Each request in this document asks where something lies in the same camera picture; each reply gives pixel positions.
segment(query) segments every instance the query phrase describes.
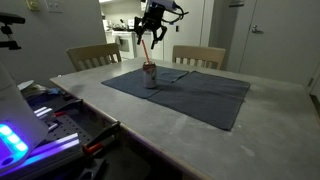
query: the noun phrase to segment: wooden chair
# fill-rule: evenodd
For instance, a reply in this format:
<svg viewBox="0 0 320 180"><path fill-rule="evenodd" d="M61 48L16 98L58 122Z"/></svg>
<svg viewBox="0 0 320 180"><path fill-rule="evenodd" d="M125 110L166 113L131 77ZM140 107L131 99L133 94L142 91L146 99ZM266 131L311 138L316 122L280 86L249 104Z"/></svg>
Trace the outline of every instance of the wooden chair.
<svg viewBox="0 0 320 180"><path fill-rule="evenodd" d="M76 71L121 62L119 48L115 43L71 48L67 49L67 54Z"/></svg>
<svg viewBox="0 0 320 180"><path fill-rule="evenodd" d="M172 61L177 63L179 58L180 64L183 64L186 59L188 65L193 61L195 66L221 69L225 52L221 48L176 45L173 47Z"/></svg>

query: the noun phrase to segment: dark gray fabric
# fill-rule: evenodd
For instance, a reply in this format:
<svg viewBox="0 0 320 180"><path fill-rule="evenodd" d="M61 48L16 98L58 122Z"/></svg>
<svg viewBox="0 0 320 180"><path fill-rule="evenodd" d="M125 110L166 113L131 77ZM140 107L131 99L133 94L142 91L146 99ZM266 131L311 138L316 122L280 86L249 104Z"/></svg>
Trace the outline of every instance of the dark gray fabric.
<svg viewBox="0 0 320 180"><path fill-rule="evenodd" d="M157 93L164 87L170 85L180 77L186 75L188 71L157 67L157 87L146 89L143 87L142 69L137 69L121 76L102 82L103 85L115 88L125 93L146 99Z"/></svg>
<svg viewBox="0 0 320 180"><path fill-rule="evenodd" d="M231 130L249 87L247 82L191 72L148 100Z"/></svg>

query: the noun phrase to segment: light fixture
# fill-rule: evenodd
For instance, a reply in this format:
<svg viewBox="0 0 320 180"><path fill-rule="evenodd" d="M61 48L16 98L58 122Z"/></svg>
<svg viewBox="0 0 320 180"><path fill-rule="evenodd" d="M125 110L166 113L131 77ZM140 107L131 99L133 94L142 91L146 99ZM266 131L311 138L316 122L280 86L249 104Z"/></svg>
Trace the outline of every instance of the light fixture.
<svg viewBox="0 0 320 180"><path fill-rule="evenodd" d="M110 1L113 1L113 0L99 0L100 3L105 3L105 2L110 2Z"/></svg>

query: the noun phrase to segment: white table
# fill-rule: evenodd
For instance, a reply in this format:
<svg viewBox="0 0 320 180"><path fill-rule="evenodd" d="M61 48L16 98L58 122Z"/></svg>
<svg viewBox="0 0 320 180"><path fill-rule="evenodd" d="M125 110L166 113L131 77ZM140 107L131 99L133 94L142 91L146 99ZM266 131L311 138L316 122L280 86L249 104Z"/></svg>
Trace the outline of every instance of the white table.
<svg viewBox="0 0 320 180"><path fill-rule="evenodd" d="M158 66L249 82L231 132L104 86L144 58L52 78L184 173L201 179L320 179L320 126L301 85L155 61Z"/></svg>

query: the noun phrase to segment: wire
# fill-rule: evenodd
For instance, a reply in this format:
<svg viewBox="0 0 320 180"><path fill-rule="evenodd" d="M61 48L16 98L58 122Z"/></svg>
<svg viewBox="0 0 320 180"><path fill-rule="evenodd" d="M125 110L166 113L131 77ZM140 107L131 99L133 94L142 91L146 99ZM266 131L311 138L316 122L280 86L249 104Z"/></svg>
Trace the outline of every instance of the wire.
<svg viewBox="0 0 320 180"><path fill-rule="evenodd" d="M189 12L184 12L183 9L182 9L180 6L177 5L176 7L177 7L177 9L179 9L179 10L181 11L181 13L176 13L176 12L168 11L168 10L167 10L168 12L170 12L170 13L172 13L172 14L178 15L178 17L177 17L176 19L174 19L174 20L172 20L172 21L168 21L168 20L162 19L161 21L171 24L171 23L175 23L175 22L177 22L177 21L182 20L183 17L184 17L184 15L189 14Z"/></svg>

